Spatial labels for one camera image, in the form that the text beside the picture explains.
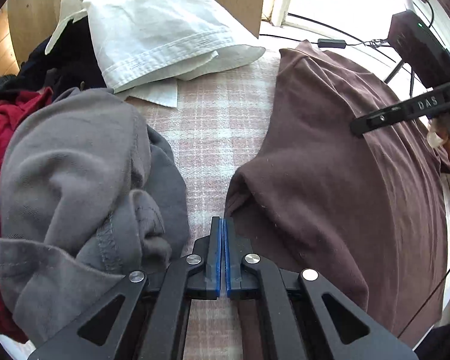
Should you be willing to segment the person right hand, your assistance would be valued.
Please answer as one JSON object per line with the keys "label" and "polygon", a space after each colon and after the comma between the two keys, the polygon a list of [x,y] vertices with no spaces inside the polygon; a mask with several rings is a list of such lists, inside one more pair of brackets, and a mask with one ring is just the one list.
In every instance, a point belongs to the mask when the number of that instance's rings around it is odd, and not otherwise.
{"label": "person right hand", "polygon": [[427,142],[433,149],[444,149],[450,163],[450,135],[439,119],[432,119],[429,122]]}

